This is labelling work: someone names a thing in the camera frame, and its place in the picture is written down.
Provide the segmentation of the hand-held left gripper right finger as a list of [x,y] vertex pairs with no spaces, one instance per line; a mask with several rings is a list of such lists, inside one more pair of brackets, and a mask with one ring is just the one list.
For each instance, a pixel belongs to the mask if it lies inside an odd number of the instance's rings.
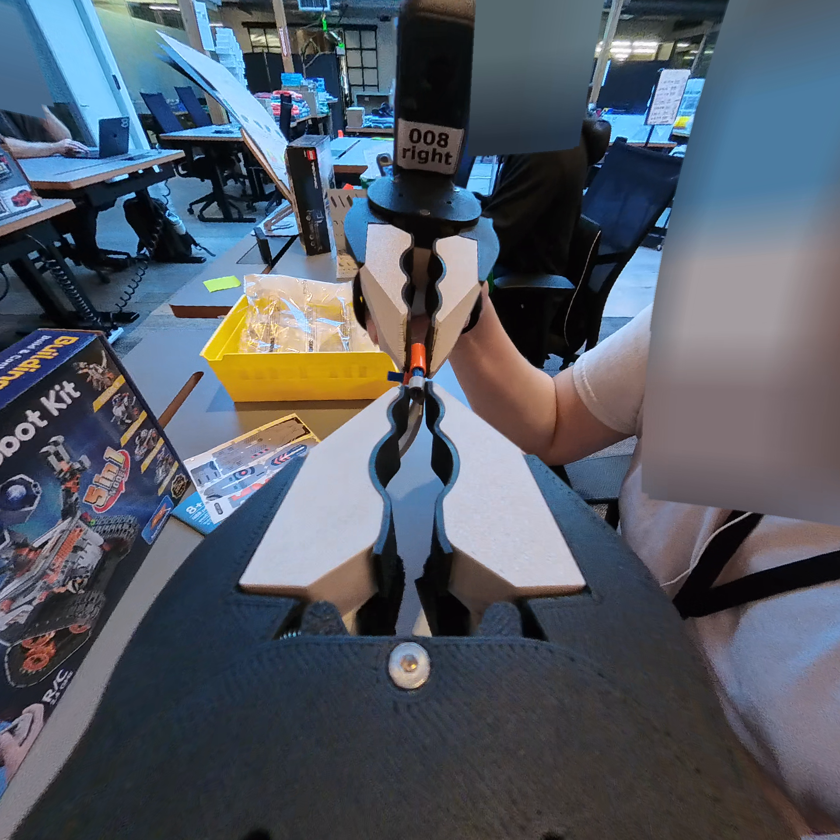
[[525,454],[439,385],[427,385],[442,489],[427,558],[432,635],[470,635],[487,609],[578,595],[586,581]]

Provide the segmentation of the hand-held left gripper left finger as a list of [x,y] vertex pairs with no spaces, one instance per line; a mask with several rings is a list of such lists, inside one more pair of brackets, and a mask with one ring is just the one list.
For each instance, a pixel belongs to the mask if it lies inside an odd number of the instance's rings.
[[401,466],[403,389],[393,387],[321,442],[239,579],[248,593],[355,614],[362,635],[393,635],[403,599],[387,487]]

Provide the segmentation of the grey curved panel brick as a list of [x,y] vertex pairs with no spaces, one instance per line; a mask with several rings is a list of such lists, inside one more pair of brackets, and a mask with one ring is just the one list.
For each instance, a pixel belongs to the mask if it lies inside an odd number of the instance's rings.
[[408,378],[406,389],[411,398],[407,415],[406,431],[398,442],[398,452],[402,458],[412,446],[424,419],[426,379]]

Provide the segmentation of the person's right forearm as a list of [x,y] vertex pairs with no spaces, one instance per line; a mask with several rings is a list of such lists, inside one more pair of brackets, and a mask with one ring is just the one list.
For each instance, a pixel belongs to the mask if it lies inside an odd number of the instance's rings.
[[653,310],[648,305],[553,377],[520,354],[515,369],[465,394],[471,408],[548,466],[640,438]]

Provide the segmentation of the wooden top office desk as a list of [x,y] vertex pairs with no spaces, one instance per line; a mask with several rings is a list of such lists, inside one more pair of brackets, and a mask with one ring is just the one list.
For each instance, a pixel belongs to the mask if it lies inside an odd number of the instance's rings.
[[128,255],[98,246],[96,220],[100,212],[129,194],[139,196],[142,207],[151,208],[148,188],[173,176],[175,163],[185,157],[180,150],[132,150],[95,159],[79,155],[88,149],[73,140],[29,143],[9,139],[4,145],[21,162],[39,195],[73,202],[74,209],[65,214],[70,217],[67,232],[73,245],[61,254],[96,272],[123,270],[131,261]]

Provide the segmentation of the person's right hand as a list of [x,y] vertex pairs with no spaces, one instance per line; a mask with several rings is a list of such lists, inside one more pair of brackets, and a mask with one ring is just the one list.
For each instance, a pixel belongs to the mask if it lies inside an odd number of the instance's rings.
[[449,362],[465,394],[489,387],[500,377],[515,369],[520,353],[502,326],[497,310],[490,299],[487,284],[481,288],[479,314],[470,329],[464,329]]

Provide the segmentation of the printed sticker sheet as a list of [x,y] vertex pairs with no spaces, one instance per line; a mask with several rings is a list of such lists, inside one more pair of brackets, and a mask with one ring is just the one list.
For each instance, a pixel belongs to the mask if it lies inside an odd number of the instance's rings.
[[273,475],[304,458],[318,443],[315,433],[293,413],[186,459],[184,468],[220,524]]

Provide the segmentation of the clear plastic bags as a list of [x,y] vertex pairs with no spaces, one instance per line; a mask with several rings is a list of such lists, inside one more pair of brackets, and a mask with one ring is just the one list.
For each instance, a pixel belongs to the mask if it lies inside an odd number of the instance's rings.
[[250,275],[245,278],[245,299],[245,321],[238,342],[241,353],[379,350],[355,317],[350,280]]

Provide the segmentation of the black mesh chair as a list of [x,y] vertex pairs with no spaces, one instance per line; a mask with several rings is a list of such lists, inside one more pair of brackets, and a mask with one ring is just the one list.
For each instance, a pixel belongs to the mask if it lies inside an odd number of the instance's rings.
[[598,513],[607,525],[618,530],[618,498],[636,445],[637,437],[632,436],[593,455],[568,465],[553,466],[551,469]]

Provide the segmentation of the black product box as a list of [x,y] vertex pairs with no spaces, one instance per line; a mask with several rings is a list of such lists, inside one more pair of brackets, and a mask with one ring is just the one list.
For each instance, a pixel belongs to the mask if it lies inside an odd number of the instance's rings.
[[286,149],[286,168],[299,238],[308,256],[335,250],[330,191],[333,159],[327,135],[304,135]]

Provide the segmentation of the yellow plastic bin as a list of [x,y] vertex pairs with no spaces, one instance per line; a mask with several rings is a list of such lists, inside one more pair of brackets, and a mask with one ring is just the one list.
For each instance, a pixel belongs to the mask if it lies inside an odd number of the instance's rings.
[[202,358],[236,403],[374,400],[394,382],[381,351],[244,353],[247,300],[241,297],[203,347]]

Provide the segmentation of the black office chair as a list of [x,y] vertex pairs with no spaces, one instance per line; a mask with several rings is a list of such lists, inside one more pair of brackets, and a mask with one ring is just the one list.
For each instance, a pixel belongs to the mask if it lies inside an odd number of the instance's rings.
[[683,158],[615,143],[582,198],[564,275],[495,268],[491,298],[520,353],[542,368],[597,344],[606,301],[675,197]]

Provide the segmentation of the large cardboard sheet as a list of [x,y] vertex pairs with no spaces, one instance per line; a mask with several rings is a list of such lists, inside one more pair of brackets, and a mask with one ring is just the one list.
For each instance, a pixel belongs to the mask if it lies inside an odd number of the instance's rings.
[[252,155],[283,198],[293,203],[286,163],[288,141],[272,114],[222,64],[160,30],[156,34],[162,39],[168,60],[215,99],[239,125]]

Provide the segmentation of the black backpack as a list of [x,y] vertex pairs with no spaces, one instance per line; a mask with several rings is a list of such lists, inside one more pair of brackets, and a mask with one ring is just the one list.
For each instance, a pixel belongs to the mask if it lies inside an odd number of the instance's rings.
[[183,221],[159,198],[136,194],[122,205],[126,221],[138,238],[135,258],[162,264],[196,265],[215,253],[186,231]]

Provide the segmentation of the blue toy kit box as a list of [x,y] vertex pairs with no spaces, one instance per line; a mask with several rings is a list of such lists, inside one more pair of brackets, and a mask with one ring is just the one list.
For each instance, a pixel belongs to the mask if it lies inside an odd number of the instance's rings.
[[188,487],[101,333],[2,351],[2,794]]

